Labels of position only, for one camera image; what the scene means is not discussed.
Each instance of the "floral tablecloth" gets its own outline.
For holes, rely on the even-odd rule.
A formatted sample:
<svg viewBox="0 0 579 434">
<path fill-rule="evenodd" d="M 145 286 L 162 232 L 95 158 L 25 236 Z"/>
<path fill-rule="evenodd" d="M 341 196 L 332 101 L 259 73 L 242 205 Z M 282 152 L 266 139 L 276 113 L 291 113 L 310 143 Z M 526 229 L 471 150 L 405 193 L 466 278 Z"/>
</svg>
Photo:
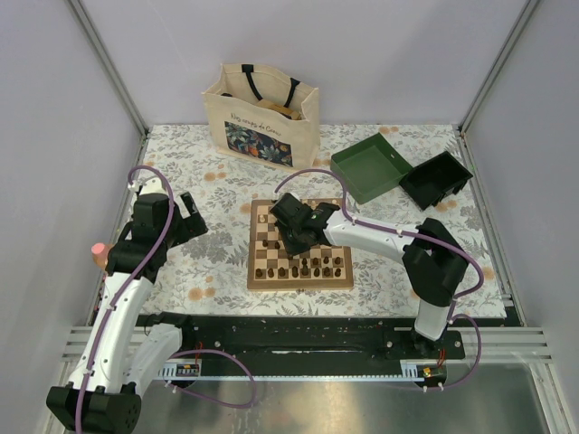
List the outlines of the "floral tablecloth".
<svg viewBox="0 0 579 434">
<path fill-rule="evenodd" d="M 340 125 L 321 127 L 321 149 L 314 165 L 329 167 L 336 151 L 381 132 L 411 164 L 450 151 L 460 159 L 451 126 Z M 161 269 L 144 313 L 174 311 L 215 315 L 416 316 L 418 298 L 402 265 L 375 254 L 353 250 L 355 286 L 351 291 L 251 293 L 246 287 L 252 199 L 272 197 L 287 172 L 217 153 L 209 127 L 155 126 L 145 164 L 161 170 L 176 194 L 190 192 L 210 231 L 172 249 Z M 304 175 L 289 184 L 300 197 L 336 197 L 338 184 L 329 176 Z M 470 187 L 422 212 L 397 187 L 358 207 L 362 216 L 386 222 L 441 220 L 462 247 L 482 266 L 483 288 L 460 300 L 457 312 L 503 317 L 498 282 L 483 236 Z M 476 283 L 469 267 L 459 290 Z"/>
</svg>

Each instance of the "metal floor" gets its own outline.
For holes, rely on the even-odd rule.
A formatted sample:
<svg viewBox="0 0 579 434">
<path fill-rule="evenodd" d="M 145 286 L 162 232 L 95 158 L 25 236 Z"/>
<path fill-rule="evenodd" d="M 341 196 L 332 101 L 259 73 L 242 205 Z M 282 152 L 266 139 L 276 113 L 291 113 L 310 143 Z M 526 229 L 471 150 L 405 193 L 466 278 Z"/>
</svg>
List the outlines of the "metal floor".
<svg viewBox="0 0 579 434">
<path fill-rule="evenodd" d="M 466 366 L 452 366 L 451 379 Z M 375 382 L 260 382 L 260 403 L 233 410 L 173 394 L 153 383 L 135 434 L 547 433 L 524 365 L 482 365 L 446 392 L 403 392 Z M 249 397 L 245 382 L 199 382 L 198 392 L 224 401 Z"/>
</svg>

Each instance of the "bag handle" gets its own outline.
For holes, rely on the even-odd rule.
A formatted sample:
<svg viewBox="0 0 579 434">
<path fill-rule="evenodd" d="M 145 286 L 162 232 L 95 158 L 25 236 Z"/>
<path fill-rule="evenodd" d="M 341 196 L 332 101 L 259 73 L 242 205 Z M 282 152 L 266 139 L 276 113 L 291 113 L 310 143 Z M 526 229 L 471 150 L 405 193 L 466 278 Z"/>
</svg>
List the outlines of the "bag handle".
<svg viewBox="0 0 579 434">
<path fill-rule="evenodd" d="M 261 101 L 263 99 L 263 97 L 261 96 L 261 94 L 257 90 L 257 88 L 255 87 L 255 83 L 253 82 L 253 77 L 252 77 L 253 65 L 250 65 L 247 63 L 243 64 L 242 65 L 242 72 L 245 73 L 245 76 L 247 77 L 247 81 L 250 83 L 250 88 L 252 88 L 253 95 L 255 95 L 255 98 L 257 98 L 258 101 Z M 283 105 L 283 107 L 285 107 L 285 108 L 288 108 L 290 106 L 291 100 L 293 99 L 293 94 L 295 93 L 296 88 L 299 85 L 299 80 L 292 79 L 292 78 L 289 78 L 289 80 L 291 81 L 291 88 L 289 89 L 288 99 L 286 99 L 286 103 Z"/>
</svg>

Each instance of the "open box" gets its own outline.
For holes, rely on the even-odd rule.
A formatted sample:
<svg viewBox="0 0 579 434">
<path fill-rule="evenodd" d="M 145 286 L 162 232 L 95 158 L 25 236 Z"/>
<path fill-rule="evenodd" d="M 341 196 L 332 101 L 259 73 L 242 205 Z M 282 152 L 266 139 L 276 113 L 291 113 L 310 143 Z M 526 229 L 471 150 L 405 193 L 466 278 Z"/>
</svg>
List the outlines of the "open box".
<svg viewBox="0 0 579 434">
<path fill-rule="evenodd" d="M 366 203 L 395 188 L 413 167 L 382 134 L 375 134 L 332 155 L 330 168 L 356 202 Z"/>
<path fill-rule="evenodd" d="M 425 210 L 436 206 L 449 194 L 456 194 L 471 179 L 465 169 L 448 151 L 417 165 L 400 182 L 400 186 Z"/>
</svg>

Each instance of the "printed design on bag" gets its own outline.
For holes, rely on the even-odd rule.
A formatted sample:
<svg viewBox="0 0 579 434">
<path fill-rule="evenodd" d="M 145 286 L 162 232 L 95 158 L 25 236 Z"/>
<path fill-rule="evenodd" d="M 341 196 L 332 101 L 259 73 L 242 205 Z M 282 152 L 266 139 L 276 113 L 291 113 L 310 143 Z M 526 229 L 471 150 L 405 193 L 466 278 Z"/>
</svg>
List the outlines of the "printed design on bag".
<svg viewBox="0 0 579 434">
<path fill-rule="evenodd" d="M 262 160 L 293 167 L 291 161 L 291 146 L 275 138 L 258 133 L 246 127 L 225 122 L 227 146 L 235 152 L 247 156 L 255 156 Z"/>
</svg>

